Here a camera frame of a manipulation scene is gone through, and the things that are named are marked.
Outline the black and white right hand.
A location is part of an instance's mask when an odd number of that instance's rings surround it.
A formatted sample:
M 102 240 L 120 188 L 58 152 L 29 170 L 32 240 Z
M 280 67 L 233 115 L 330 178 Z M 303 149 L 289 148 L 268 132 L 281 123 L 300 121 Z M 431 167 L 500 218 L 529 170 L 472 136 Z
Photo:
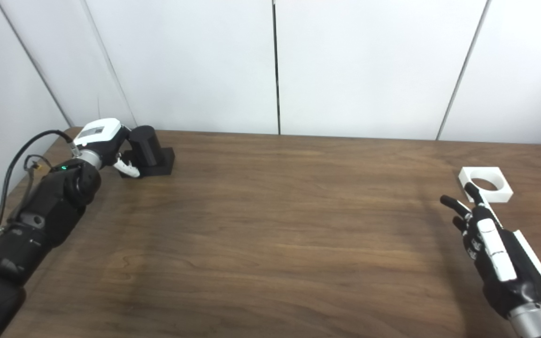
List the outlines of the black and white right hand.
M 541 305 L 541 272 L 518 232 L 502 226 L 477 187 L 468 183 L 464 190 L 472 197 L 473 208 L 448 195 L 442 195 L 440 203 L 457 214 L 452 223 L 483 282 L 488 304 L 503 318 L 519 306 Z

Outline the black and white left hand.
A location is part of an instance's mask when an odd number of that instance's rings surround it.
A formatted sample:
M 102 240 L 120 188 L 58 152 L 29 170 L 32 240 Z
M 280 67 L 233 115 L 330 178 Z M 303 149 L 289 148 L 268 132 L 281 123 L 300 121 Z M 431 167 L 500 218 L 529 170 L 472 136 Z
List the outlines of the black and white left hand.
M 101 118 L 82 128 L 73 143 L 80 154 L 76 158 L 90 163 L 97 170 L 114 167 L 122 175 L 139 178 L 141 173 L 131 161 L 123 160 L 121 148 L 131 129 L 117 118 Z

